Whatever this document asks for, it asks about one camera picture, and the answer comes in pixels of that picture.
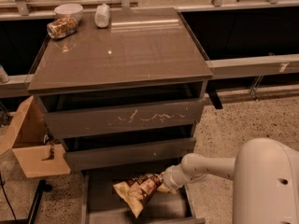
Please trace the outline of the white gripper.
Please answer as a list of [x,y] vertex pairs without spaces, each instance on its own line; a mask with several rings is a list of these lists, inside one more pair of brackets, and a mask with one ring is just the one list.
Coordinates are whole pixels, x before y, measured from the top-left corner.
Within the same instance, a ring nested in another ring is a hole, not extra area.
[[182,166],[172,165],[163,174],[164,183],[157,188],[159,192],[177,194],[176,189],[182,188],[191,181],[191,177],[184,173]]

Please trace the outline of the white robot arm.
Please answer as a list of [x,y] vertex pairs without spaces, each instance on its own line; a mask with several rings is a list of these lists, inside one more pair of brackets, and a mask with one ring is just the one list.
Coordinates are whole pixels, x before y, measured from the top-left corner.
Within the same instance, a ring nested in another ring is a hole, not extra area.
[[269,138],[249,140],[234,158],[185,155],[163,173],[179,189],[207,175],[233,182],[233,224],[299,224],[299,152]]

